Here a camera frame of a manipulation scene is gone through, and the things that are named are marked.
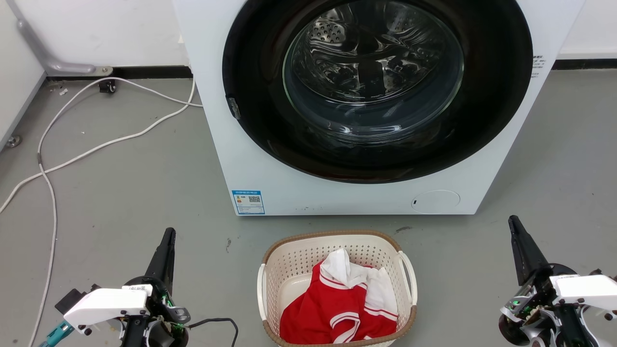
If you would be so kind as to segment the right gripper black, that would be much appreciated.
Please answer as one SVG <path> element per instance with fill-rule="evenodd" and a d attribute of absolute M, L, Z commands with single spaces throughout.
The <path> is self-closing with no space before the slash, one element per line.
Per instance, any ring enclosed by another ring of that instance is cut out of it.
<path fill-rule="evenodd" d="M 516 278 L 520 289 L 498 319 L 499 331 L 510 344 L 522 347 L 607 347 L 586 324 L 591 308 L 584 298 L 567 303 L 558 298 L 551 279 L 577 277 L 562 264 L 549 263 L 520 218 L 508 219 Z"/>

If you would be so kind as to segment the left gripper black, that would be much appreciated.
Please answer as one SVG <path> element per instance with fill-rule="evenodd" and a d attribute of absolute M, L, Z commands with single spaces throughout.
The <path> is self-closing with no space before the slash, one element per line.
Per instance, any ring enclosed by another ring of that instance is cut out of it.
<path fill-rule="evenodd" d="M 121 314 L 122 347 L 185 347 L 188 344 L 187 308 L 172 299 L 174 283 L 176 230 L 167 227 L 157 246 L 145 276 L 125 283 L 128 289 L 152 286 L 145 309 L 137 314 Z"/>

